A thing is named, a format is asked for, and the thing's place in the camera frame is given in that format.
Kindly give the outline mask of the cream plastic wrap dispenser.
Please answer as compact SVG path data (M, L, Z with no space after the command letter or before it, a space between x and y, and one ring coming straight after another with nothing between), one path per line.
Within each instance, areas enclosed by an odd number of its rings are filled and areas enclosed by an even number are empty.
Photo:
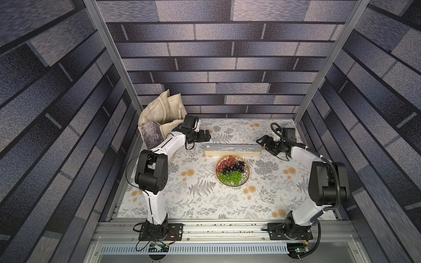
M257 144L205 144L203 151L206 156L259 157L262 147Z

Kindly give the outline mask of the patterned plate with rim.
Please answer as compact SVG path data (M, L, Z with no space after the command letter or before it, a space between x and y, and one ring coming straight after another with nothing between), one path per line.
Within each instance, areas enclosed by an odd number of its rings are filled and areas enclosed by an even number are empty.
M217 179L227 187L240 187L250 178L250 167L238 156L225 156L215 168Z

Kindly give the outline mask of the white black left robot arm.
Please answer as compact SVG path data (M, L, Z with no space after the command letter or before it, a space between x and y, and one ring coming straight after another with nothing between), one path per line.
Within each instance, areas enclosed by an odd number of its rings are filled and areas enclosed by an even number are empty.
M210 139L210 132L200 129L200 119L186 115L183 122L173 128L163 142L140 153L134 181L146 199L149 223L162 225L167 220L162 190L167 185L168 164L173 155L181 147L209 142Z

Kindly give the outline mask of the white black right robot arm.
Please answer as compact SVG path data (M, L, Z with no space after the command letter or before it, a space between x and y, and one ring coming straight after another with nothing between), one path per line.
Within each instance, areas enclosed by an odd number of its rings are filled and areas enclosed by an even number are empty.
M275 157L284 153L288 160L299 161L310 171L308 197L290 212L288 222L293 226L311 226L324 212L336 210L348 201L350 187L345 164L331 161L298 142L294 128L283 128L277 123L272 123L270 127L279 139L265 135L257 139L256 143Z

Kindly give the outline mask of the beige canvas tote bag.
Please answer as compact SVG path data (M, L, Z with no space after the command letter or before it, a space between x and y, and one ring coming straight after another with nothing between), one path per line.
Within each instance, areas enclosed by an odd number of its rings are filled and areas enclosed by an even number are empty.
M157 147L173 128L183 123L186 115L180 94L161 93L139 117L138 128L145 147L148 150Z

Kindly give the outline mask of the black grape bunch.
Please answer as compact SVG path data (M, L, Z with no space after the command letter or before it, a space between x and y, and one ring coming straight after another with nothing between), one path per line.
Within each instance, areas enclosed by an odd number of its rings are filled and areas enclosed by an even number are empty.
M222 174L231 174L233 172L243 173L245 171L245 163L243 161L238 161L234 166L226 167L221 172Z

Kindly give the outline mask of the red grape bunch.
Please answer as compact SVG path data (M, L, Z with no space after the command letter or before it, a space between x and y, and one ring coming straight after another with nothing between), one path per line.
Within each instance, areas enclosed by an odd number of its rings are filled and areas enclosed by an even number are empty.
M216 173L222 172L224 168L234 166L238 162L236 156L225 156L218 161L216 165Z

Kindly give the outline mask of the green grape bunch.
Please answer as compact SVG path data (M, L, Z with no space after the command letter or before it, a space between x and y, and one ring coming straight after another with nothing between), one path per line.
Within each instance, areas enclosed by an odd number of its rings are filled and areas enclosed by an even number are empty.
M240 172L232 173L218 173L219 180L225 185L238 186L242 181L242 174Z

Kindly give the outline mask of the right electronics board green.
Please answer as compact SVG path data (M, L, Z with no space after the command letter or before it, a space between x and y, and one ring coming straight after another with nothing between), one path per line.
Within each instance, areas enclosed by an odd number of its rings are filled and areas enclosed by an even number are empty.
M301 259L310 252L307 243L287 243L287 251L292 259Z

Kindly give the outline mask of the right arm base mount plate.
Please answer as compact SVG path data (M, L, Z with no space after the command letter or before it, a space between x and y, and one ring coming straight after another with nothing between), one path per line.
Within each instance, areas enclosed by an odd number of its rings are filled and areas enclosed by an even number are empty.
M265 229L272 241L309 241L313 240L310 226L299 226L285 223L268 223Z

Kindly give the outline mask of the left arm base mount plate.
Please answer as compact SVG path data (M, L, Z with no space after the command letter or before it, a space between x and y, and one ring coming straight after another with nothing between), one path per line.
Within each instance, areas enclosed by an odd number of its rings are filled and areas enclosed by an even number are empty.
M183 238L184 224L162 224L154 225L148 221L142 223L141 228L137 230L137 226L134 230L139 233L139 241L170 241L177 242Z

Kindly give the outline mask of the aluminium front rail frame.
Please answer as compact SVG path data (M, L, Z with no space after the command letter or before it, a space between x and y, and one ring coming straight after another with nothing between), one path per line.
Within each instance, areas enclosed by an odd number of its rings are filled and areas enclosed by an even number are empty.
M169 253L136 252L136 219L101 222L84 259L87 263L289 263L287 243L307 243L300 263L368 263L369 256L349 221L321 221L309 241L272 241L265 220L174 220L183 238Z

